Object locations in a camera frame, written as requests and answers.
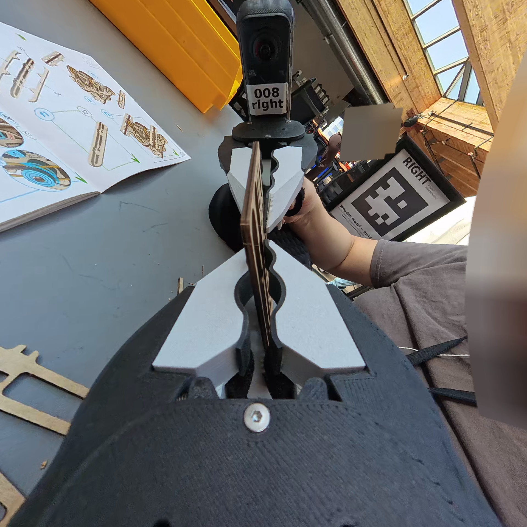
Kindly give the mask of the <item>black framed marker sign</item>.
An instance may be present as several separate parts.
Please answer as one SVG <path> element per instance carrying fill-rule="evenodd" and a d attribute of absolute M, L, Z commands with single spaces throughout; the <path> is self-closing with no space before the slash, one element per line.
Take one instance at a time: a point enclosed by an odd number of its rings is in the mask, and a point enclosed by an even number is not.
<path fill-rule="evenodd" d="M 331 180 L 317 189 L 329 214 L 351 235 L 375 241 L 405 241 L 465 203 L 407 135 L 384 159 L 323 175 Z"/>

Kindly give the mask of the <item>person's right hand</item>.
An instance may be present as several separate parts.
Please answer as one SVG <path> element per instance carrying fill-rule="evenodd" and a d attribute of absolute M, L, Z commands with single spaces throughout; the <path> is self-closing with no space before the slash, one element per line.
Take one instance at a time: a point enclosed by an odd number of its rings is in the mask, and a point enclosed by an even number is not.
<path fill-rule="evenodd" d="M 328 213 L 313 184 L 309 180 L 304 180 L 302 190 L 304 190 L 304 200 L 299 212 L 292 216 L 284 216 L 281 221 L 297 234 L 318 229 L 328 220 Z"/>

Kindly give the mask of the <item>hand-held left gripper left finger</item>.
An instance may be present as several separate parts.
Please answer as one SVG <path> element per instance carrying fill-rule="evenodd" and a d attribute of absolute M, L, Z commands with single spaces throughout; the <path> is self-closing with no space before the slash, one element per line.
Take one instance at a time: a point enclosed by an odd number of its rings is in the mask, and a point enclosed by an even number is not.
<path fill-rule="evenodd" d="M 242 249 L 199 280 L 189 293 L 152 367 L 209 379 L 227 398 L 227 383 L 243 378 L 251 364 L 249 316 L 252 297 L 246 253 Z"/>

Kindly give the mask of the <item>instruction booklet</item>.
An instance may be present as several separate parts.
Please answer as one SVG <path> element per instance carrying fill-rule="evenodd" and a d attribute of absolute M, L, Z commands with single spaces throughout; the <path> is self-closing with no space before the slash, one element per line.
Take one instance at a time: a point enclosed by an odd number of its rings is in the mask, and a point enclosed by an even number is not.
<path fill-rule="evenodd" d="M 190 159 L 91 56 L 1 23 L 1 232 Z"/>

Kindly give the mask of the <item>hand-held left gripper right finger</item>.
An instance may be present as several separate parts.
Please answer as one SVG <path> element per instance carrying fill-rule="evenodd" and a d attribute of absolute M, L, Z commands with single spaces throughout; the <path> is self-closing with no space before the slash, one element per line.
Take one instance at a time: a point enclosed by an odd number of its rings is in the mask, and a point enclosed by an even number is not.
<path fill-rule="evenodd" d="M 269 329 L 267 390 L 271 399 L 294 399 L 311 378 L 366 370 L 332 293 L 306 266 L 267 241 Z"/>

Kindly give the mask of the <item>metal ventilation duct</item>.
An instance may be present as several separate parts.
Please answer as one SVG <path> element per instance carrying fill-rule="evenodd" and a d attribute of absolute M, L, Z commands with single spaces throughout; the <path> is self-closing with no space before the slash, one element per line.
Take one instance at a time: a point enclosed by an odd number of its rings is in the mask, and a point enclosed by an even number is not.
<path fill-rule="evenodd" d="M 389 99 L 370 66 L 352 28 L 336 1 L 318 1 L 321 16 L 345 57 L 357 82 L 375 104 L 387 103 Z"/>

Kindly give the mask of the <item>skylight window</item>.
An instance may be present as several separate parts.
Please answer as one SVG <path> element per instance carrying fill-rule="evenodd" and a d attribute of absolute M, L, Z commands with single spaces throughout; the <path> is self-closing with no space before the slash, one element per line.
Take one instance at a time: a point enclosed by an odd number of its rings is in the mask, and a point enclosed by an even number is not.
<path fill-rule="evenodd" d="M 403 1 L 441 96 L 484 106 L 452 1 Z"/>

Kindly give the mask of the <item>wooden parts sheet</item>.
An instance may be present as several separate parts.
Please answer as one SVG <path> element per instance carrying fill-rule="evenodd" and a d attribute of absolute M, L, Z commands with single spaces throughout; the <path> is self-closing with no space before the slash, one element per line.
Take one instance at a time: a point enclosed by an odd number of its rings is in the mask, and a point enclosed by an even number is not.
<path fill-rule="evenodd" d="M 266 268 L 264 198 L 262 185 L 262 157 L 260 143 L 251 150 L 240 229 L 249 271 L 264 351 L 271 344 L 271 316 L 273 300 L 269 293 L 269 271 Z"/>

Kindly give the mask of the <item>yellow plastic bin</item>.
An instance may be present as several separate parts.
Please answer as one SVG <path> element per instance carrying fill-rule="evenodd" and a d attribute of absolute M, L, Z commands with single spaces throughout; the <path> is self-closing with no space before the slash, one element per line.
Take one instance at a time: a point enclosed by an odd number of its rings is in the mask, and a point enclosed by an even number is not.
<path fill-rule="evenodd" d="M 242 81 L 239 44 L 208 1 L 91 1 L 202 113 Z"/>

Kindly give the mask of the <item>wooden cutout frame sheet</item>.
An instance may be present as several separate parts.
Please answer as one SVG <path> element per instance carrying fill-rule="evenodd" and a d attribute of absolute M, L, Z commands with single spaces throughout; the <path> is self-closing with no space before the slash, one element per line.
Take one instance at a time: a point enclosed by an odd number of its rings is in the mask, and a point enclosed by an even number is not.
<path fill-rule="evenodd" d="M 5 515 L 1 519 L 1 526 L 8 526 L 12 517 L 20 509 L 25 497 L 20 491 L 1 473 L 1 505 L 5 508 Z"/>
<path fill-rule="evenodd" d="M 34 351 L 30 355 L 26 355 L 24 353 L 25 349 L 25 345 L 18 345 L 14 348 L 1 347 L 1 373 L 6 376 L 1 381 L 1 411 L 49 431 L 66 436 L 70 428 L 69 422 L 11 399 L 4 394 L 4 390 L 18 377 L 25 374 L 33 376 L 49 385 L 56 386 L 56 388 L 81 399 L 86 398 L 89 389 L 40 365 L 37 362 L 39 352 Z"/>

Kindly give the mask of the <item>person's right forearm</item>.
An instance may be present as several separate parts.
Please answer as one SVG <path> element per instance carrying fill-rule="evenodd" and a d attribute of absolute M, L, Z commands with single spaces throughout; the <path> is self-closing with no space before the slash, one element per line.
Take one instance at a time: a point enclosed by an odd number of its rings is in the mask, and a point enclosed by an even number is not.
<path fill-rule="evenodd" d="M 371 265 L 377 240 L 350 234 L 329 213 L 320 228 L 294 233 L 304 242 L 316 266 L 338 278 L 372 286 Z"/>

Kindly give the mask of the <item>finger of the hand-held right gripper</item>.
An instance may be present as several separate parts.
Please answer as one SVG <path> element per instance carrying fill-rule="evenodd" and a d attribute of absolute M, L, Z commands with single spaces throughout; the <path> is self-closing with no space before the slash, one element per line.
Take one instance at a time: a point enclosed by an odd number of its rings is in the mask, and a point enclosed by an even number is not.
<path fill-rule="evenodd" d="M 271 187 L 267 197 L 267 232 L 277 227 L 296 201 L 304 179 L 301 167 L 302 148 L 275 149 L 271 159 L 276 162 L 276 167 L 271 173 Z"/>
<path fill-rule="evenodd" d="M 227 172 L 228 185 L 240 214 L 245 201 L 251 156 L 251 148 L 233 148 Z"/>

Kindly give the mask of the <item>black textured round stand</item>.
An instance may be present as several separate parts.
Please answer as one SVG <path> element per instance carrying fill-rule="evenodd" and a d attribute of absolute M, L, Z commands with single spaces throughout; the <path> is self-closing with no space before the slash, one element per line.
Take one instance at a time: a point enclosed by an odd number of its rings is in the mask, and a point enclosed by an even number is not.
<path fill-rule="evenodd" d="M 223 184 L 215 192 L 209 204 L 208 214 L 211 225 L 218 237 L 234 253 L 242 250 L 241 214 L 227 183 Z M 312 260 L 306 245 L 293 232 L 289 224 L 283 224 L 280 229 L 274 228 L 268 234 L 268 239 L 275 242 L 309 270 L 312 269 Z"/>

